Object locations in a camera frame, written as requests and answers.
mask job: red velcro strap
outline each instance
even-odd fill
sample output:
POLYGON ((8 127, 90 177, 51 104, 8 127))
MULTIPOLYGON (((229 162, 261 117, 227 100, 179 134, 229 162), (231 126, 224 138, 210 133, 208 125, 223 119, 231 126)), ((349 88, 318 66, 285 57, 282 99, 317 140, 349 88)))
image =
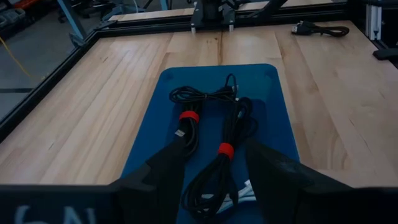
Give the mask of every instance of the red velcro strap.
POLYGON ((192 118, 199 123, 199 115, 194 111, 184 111, 180 115, 180 120, 184 118, 192 118))
POLYGON ((218 154, 226 154, 229 159, 232 161, 232 158, 234 157, 234 147, 228 143, 221 143, 219 148, 218 148, 218 154))

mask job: black cable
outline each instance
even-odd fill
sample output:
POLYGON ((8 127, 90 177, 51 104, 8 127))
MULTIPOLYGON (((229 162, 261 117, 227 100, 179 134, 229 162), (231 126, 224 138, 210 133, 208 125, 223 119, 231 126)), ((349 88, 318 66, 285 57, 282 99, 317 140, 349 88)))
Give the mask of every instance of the black cable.
MULTIPOLYGON (((240 98, 233 103, 231 113, 225 118, 223 125, 223 143, 236 149, 247 137, 257 131, 258 123, 250 117, 252 102, 249 98, 240 98)), ((206 166, 185 189, 181 205, 188 210, 193 218, 209 220, 220 209, 225 197, 229 197, 234 205, 238 204, 238 188, 231 176, 232 155, 221 152, 208 166, 206 166), (202 198, 208 194, 206 188, 209 183, 216 182, 215 191, 211 198, 202 198)))
POLYGON ((206 99, 220 100, 220 101, 234 101, 238 86, 236 78, 233 74, 226 77, 224 87, 215 91, 214 93, 204 93, 190 86, 182 86, 170 92, 169 98, 174 103, 194 103, 206 99), (233 86, 229 86, 229 79, 232 78, 233 86))
POLYGON ((152 3, 152 1, 154 1, 154 0, 148 0, 148 1, 145 3, 144 7, 142 7, 142 8, 143 8, 143 9, 147 9, 148 6, 152 3))
MULTIPOLYGON (((184 103, 182 106, 182 112, 194 111, 200 116, 202 108, 202 102, 184 103)), ((188 160, 190 156, 198 149, 199 137, 198 137, 198 121, 194 118, 183 118, 180 119, 178 131, 176 135, 185 138, 185 154, 184 158, 188 160)))
POLYGON ((198 149, 198 120, 201 113, 202 104, 205 100, 234 101, 238 86, 233 74, 226 77, 224 87, 214 93, 204 93, 190 86, 182 86, 172 90, 169 98, 174 103, 182 104, 182 114, 187 111, 193 111, 197 115, 197 120, 190 116, 180 118, 180 124, 176 135, 185 138, 185 158, 190 156, 198 149), (229 86, 229 79, 232 78, 233 86, 229 86))
POLYGON ((302 21, 293 27, 292 33, 295 35, 329 34, 333 37, 344 37, 349 33, 349 28, 345 26, 321 27, 312 22, 302 21))

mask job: white label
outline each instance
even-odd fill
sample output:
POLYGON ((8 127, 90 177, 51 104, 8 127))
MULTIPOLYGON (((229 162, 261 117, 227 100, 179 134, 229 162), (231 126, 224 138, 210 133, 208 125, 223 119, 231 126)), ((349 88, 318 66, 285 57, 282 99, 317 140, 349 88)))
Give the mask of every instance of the white label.
POLYGON ((244 184, 245 184, 247 187, 251 187, 250 180, 245 181, 244 184))
POLYGON ((185 135, 185 132, 183 132, 183 131, 181 131, 181 130, 178 129, 174 134, 176 134, 176 135, 182 137, 182 136, 185 135))

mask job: blue tray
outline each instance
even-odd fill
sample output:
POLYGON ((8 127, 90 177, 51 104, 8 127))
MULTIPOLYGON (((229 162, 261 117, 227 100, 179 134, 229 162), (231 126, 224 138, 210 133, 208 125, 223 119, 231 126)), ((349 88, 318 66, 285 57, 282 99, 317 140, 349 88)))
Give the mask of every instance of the blue tray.
MULTIPOLYGON (((181 106, 169 100, 171 90, 189 85, 201 91, 212 92, 224 85, 226 76, 230 73, 237 79, 238 97, 246 96, 253 100, 252 116, 259 122, 255 138, 298 161, 299 155, 275 67, 259 64, 170 68, 160 75, 122 176, 137 169, 174 138, 181 106)), ((223 118, 227 112, 225 109, 217 102, 206 102, 199 123, 200 146, 186 164, 183 189, 216 157, 221 142, 223 118)), ((231 169, 238 188, 243 188, 244 181, 248 180, 243 146, 236 149, 231 169)), ((242 222, 263 223, 255 202, 240 205, 227 219, 227 223, 242 222)), ((177 223, 195 221, 180 207, 177 223)))

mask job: wooden tabletop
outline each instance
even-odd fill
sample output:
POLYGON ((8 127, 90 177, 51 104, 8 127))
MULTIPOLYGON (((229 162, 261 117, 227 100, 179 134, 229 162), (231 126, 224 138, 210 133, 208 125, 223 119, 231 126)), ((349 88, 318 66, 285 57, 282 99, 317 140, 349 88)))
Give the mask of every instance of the wooden tabletop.
POLYGON ((169 67, 278 69, 301 161, 352 186, 398 184, 398 71, 348 21, 337 39, 290 25, 100 39, 0 144, 1 183, 108 184, 169 67))

